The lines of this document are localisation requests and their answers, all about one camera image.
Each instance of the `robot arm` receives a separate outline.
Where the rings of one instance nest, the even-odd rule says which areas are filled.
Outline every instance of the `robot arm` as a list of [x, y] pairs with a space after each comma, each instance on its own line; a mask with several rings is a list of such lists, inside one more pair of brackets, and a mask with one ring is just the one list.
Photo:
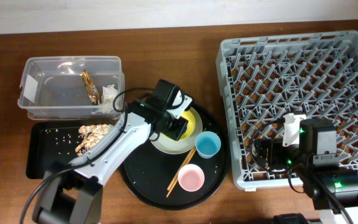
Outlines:
[[[285, 114], [277, 122], [284, 125], [284, 137], [256, 140], [257, 154], [266, 155], [260, 160], [265, 162], [267, 158], [271, 169], [286, 169], [289, 176], [291, 170], [295, 171], [323, 224], [349, 223], [347, 214], [358, 223], [358, 173], [339, 168], [332, 122], [306, 119], [299, 112]], [[289, 223], [286, 219], [277, 216], [274, 223]]]
[[[36, 223], [99, 223], [103, 187], [125, 158], [146, 142], [152, 133], [164, 133], [179, 140], [187, 120], [180, 115], [190, 107], [192, 98], [174, 84], [160, 80], [152, 94], [129, 104], [117, 125], [87, 153], [73, 159], [71, 166], [92, 161], [89, 165], [54, 178], [41, 191], [32, 219]], [[44, 179], [63, 170], [54, 164]], [[78, 190], [77, 199], [63, 189]]]

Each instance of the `plastic container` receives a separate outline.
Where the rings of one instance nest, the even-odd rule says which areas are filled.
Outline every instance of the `plastic container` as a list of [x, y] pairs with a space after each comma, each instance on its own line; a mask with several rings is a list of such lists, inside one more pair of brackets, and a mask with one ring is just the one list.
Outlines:
[[196, 138], [197, 153], [204, 159], [213, 157], [219, 152], [221, 146], [221, 139], [212, 131], [204, 131]]
[[83, 70], [88, 71], [100, 95], [103, 86], [114, 85], [118, 92], [124, 90], [119, 57], [35, 57], [25, 64], [17, 104], [28, 110], [30, 119], [118, 118], [117, 111], [101, 113], [101, 105], [92, 105], [82, 81]]
[[[250, 137], [260, 123], [286, 111], [332, 121], [340, 166], [358, 171], [357, 31], [224, 40], [216, 68], [236, 187], [288, 186], [284, 175], [259, 170], [249, 154]], [[269, 126], [260, 135], [282, 138], [283, 131]], [[294, 178], [293, 184], [302, 183]]]

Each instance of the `gray dish rack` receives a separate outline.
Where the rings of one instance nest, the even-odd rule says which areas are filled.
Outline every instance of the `gray dish rack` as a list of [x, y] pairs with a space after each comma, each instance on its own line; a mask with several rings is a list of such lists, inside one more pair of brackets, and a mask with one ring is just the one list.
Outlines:
[[[216, 69], [237, 188], [288, 186], [286, 176], [259, 170], [249, 155], [249, 140], [259, 123], [286, 111], [331, 120], [341, 167], [358, 171], [357, 31], [224, 40]], [[283, 128], [266, 127], [260, 136], [282, 138]], [[301, 181], [294, 178], [293, 183]]]

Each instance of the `blue cup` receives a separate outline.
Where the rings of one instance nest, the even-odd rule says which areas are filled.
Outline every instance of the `blue cup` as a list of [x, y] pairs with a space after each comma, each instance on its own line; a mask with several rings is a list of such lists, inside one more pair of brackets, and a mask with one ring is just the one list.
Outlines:
[[197, 152], [204, 159], [209, 159], [218, 153], [221, 145], [219, 136], [211, 131], [204, 131], [196, 138]]

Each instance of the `chopsticks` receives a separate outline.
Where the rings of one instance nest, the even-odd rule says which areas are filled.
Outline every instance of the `chopsticks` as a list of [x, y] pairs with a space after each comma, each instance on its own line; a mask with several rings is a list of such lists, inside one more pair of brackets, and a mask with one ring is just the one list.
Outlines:
[[190, 150], [189, 154], [187, 154], [186, 159], [183, 161], [183, 163], [182, 163], [181, 166], [179, 167], [177, 173], [175, 174], [175, 176], [173, 177], [171, 183], [169, 184], [169, 186], [168, 186], [168, 188], [167, 188], [167, 190], [168, 190], [167, 197], [171, 194], [173, 188], [176, 186], [176, 184], [177, 184], [177, 182], [178, 182], [179, 170], [180, 170], [183, 166], [189, 164], [189, 162], [190, 162], [191, 158], [194, 156], [194, 153], [195, 153], [195, 152], [196, 152], [196, 147], [193, 147], [193, 148]]

